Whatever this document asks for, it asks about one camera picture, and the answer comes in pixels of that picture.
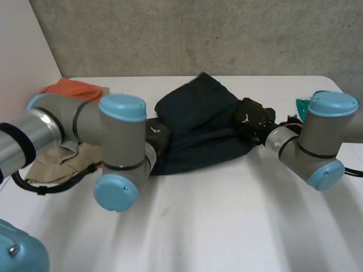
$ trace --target black cable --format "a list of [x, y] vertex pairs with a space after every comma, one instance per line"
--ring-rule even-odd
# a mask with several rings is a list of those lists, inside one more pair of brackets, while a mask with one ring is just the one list
[[363, 177], [363, 171], [345, 168], [345, 174], [353, 177]]
[[89, 166], [87, 166], [86, 169], [78, 172], [76, 175], [71, 177], [66, 182], [56, 185], [56, 186], [33, 186], [29, 184], [27, 181], [23, 180], [23, 178], [20, 176], [19, 171], [16, 171], [14, 174], [11, 175], [12, 179], [14, 180], [15, 184], [19, 186], [20, 188], [29, 191], [37, 193], [38, 195], [46, 195], [46, 194], [56, 194], [61, 193], [64, 191], [69, 190], [74, 185], [79, 183], [86, 175], [93, 173], [97, 170], [97, 164], [92, 163]]

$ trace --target table surface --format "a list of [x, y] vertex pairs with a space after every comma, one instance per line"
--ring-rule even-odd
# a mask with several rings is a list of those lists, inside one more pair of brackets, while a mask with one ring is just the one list
[[[190, 76], [78, 78], [155, 103]], [[340, 91], [322, 76], [216, 76], [238, 98], [297, 113], [295, 99]], [[363, 147], [338, 158], [363, 168]], [[102, 209], [92, 189], [100, 170], [68, 192], [37, 196], [9, 180], [0, 218], [40, 239], [51, 272], [362, 271], [363, 180], [345, 176], [317, 192], [263, 147], [183, 175], [152, 177], [127, 212]]]

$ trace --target screw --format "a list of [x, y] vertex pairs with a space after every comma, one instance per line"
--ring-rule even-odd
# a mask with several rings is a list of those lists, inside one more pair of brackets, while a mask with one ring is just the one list
[[17, 245], [13, 245], [13, 246], [9, 249], [9, 253], [10, 253], [10, 255], [12, 255], [12, 256], [17, 255], [17, 254], [18, 254], [18, 252], [19, 252], [19, 246], [17, 246]]

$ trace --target gray wall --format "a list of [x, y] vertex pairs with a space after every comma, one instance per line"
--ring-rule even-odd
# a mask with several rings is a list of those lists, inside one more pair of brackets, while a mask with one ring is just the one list
[[30, 0], [65, 77], [324, 75], [363, 97], [362, 0]]

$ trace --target teal object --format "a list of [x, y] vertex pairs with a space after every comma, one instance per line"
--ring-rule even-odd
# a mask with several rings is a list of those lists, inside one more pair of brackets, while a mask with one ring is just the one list
[[296, 100], [297, 112], [299, 114], [300, 120], [304, 123], [307, 115], [307, 109], [309, 107], [310, 100]]
[[343, 163], [334, 160], [316, 170], [306, 183], [315, 190], [323, 191], [333, 187], [343, 177], [344, 172]]
[[108, 95], [98, 104], [100, 110], [120, 121], [144, 122], [146, 120], [146, 103], [132, 95]]
[[[16, 255], [10, 254], [18, 246]], [[41, 242], [0, 219], [0, 271], [49, 272], [49, 256]]]
[[138, 200], [138, 189], [128, 178], [117, 174], [105, 174], [98, 178], [94, 197], [101, 207], [109, 211], [122, 212]]
[[31, 109], [33, 106], [34, 106], [34, 104], [35, 104], [35, 102], [37, 102], [39, 99], [41, 99], [42, 97], [44, 97], [44, 96], [46, 96], [46, 95], [54, 95], [53, 93], [42, 93], [41, 95], [36, 95], [36, 96], [34, 96], [30, 101], [29, 101], [29, 103], [28, 103], [28, 105], [27, 105], [27, 109]]
[[344, 117], [358, 110], [355, 97], [342, 92], [318, 92], [313, 95], [308, 111], [313, 115], [327, 118]]
[[[321, 90], [321, 91], [317, 91], [313, 94], [313, 96], [315, 94], [318, 94], [320, 92], [328, 92], [328, 91], [324, 91], [324, 90]], [[353, 96], [357, 102], [358, 102], [358, 105], [361, 104], [359, 99], [356, 98], [354, 95], [351, 95]], [[302, 122], [305, 122], [305, 119], [306, 119], [306, 115], [307, 115], [307, 112], [308, 112], [308, 108], [309, 108], [309, 105], [310, 105], [310, 100], [302, 100], [302, 99], [296, 99], [296, 107], [297, 107], [297, 112], [299, 114], [299, 117], [300, 117], [300, 120]]]

